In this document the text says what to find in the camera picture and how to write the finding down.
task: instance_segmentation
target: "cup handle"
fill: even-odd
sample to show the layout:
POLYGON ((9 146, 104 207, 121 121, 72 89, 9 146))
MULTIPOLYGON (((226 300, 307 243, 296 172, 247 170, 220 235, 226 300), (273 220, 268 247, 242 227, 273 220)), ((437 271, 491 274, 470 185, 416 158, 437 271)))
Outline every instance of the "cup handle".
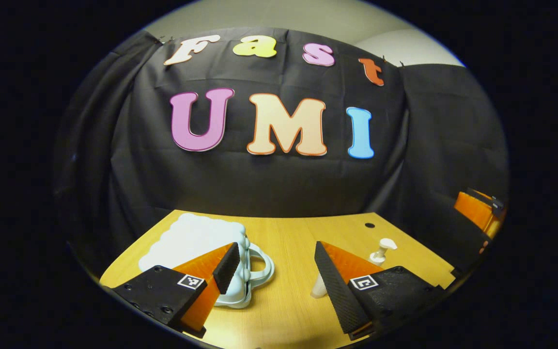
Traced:
POLYGON ((266 256, 266 254, 264 254, 260 247, 255 245, 255 243, 251 243, 248 249, 250 251, 250 255, 260 257, 266 264, 264 270, 251 272, 251 278, 249 279, 249 282, 251 284, 251 288, 253 288, 265 283, 270 279, 271 276, 273 276, 273 273, 275 272, 275 263, 273 263, 273 260, 270 259, 269 256, 266 256))

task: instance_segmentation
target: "pin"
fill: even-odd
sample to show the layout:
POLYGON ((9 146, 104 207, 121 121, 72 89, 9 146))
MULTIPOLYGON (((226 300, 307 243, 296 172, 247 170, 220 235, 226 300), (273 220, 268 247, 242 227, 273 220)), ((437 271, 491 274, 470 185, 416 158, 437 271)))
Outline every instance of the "pin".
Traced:
POLYGON ((370 262, 380 267, 380 265, 383 264, 387 259, 385 257, 385 252, 387 252, 389 248, 392 250, 396 250, 397 245, 393 240, 389 238, 381 239, 380 242, 378 243, 378 251, 370 254, 370 262))
POLYGON ((322 280, 322 276, 318 273, 318 278, 316 280, 316 284, 314 285, 314 289, 311 290, 311 296, 313 298, 322 298, 326 294, 326 286, 324 285, 324 281, 322 280))

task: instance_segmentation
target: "peach letter m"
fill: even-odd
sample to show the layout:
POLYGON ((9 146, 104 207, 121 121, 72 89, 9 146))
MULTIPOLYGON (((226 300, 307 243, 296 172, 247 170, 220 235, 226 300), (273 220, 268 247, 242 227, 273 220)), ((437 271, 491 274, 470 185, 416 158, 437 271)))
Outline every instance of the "peach letter m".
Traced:
POLYGON ((253 141, 247 145, 248 152, 255 155, 268 155, 275 152, 275 144, 270 141, 271 130, 284 153, 288 153, 299 133, 301 142, 296 151, 301 155, 321 156, 326 154, 322 135, 322 113, 324 102, 306 98, 290 116, 276 95, 256 93, 249 100, 255 104, 255 133, 253 141))

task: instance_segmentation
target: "letter u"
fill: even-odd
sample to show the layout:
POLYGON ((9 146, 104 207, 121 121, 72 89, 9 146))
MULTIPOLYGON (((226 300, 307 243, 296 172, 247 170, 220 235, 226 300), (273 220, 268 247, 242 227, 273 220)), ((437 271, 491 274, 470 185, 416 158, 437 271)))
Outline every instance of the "letter u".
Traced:
POLYGON ((228 99, 234 90, 229 88, 211 89, 206 93, 210 99, 210 122, 208 131, 203 135, 191 132, 191 106, 197 101, 197 93, 179 93, 169 100, 173 106, 171 114, 171 134, 173 141, 182 149, 190 152, 205 152, 221 143, 225 133, 225 115, 228 99))

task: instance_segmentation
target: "blue letter i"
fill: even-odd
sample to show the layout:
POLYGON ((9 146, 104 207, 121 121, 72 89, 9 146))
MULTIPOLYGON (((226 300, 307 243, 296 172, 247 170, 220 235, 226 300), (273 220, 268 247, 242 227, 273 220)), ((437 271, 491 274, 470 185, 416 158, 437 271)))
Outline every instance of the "blue letter i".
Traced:
POLYGON ((372 113, 365 109, 349 107, 346 113, 352 118, 352 146, 348 154, 357 159, 370 159, 374 150, 370 147, 370 119, 372 113))

